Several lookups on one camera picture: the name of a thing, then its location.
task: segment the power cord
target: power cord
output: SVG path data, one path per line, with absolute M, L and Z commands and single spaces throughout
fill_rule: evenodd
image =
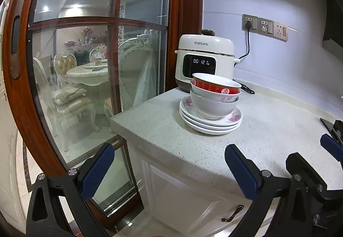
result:
M 248 34 L 247 34 L 247 38 L 248 38 L 248 52 L 247 52 L 245 55 L 240 56 L 239 59 L 242 59 L 242 58 L 248 56 L 249 53 L 250 53 L 249 31 L 250 31 L 250 29 L 251 29 L 251 26 L 252 26 L 252 25 L 251 25 L 251 22 L 250 22 L 250 21 L 248 21 L 248 22 L 245 24 L 245 27 L 247 28 L 247 32 L 248 32 Z M 250 89 L 248 86 L 246 86 L 245 84 L 240 83 L 240 82 L 239 82 L 239 84 L 242 85 L 241 89 L 242 89 L 244 92 L 246 92 L 246 93 L 248 93 L 248 94 L 251 94 L 251 95 L 254 95 L 254 94 L 255 94 L 255 91 L 251 90 L 251 89 Z

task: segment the chair cushion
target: chair cushion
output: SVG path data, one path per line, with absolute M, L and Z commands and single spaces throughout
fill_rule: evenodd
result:
M 61 90 L 53 92 L 53 101 L 57 105 L 63 105 L 87 92 L 84 88 L 74 86 L 63 87 Z
M 111 113 L 112 113 L 112 115 L 113 115 L 111 98 L 107 98 L 107 99 L 104 101 L 104 104 L 107 106 L 107 108 L 111 111 Z
M 66 115 L 66 114 L 71 114 L 74 111 L 80 109 L 81 107 L 85 107 L 90 104 L 93 104 L 93 102 L 89 98 L 82 97 L 82 98 L 76 98 L 61 106 L 56 106 L 56 109 L 59 115 Z

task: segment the cabinet handle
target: cabinet handle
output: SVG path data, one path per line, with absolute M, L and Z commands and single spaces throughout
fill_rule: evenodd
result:
M 225 218 L 222 218 L 222 223 L 230 223 L 232 222 L 232 220 L 234 219 L 234 217 L 244 209 L 244 206 L 243 205 L 238 205 L 236 207 L 236 210 L 234 211 L 234 213 L 231 215 L 231 217 L 225 219 Z

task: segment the ceiling light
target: ceiling light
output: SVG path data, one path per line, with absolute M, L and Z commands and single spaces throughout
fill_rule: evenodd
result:
M 76 17 L 76 16 L 82 16 L 82 9 L 70 8 L 70 9 L 66 10 L 66 16 L 65 17 Z

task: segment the white bowl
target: white bowl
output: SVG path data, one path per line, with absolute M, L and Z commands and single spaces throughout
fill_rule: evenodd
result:
M 234 102 L 220 102 L 203 98 L 191 89 L 192 104 L 197 108 L 198 112 L 210 120 L 217 120 L 230 114 L 238 103 L 238 97 Z
M 221 101 L 221 102 L 232 102 L 241 93 L 241 91 L 239 91 L 238 94 L 216 93 L 216 92 L 212 92 L 212 91 L 208 91 L 208 90 L 199 88 L 199 87 L 195 86 L 192 82 L 191 82 L 191 86 L 192 86 L 193 92 L 195 94 L 198 94 L 199 96 L 206 98 L 206 99 L 210 99 L 210 100 L 214 100 L 214 101 Z

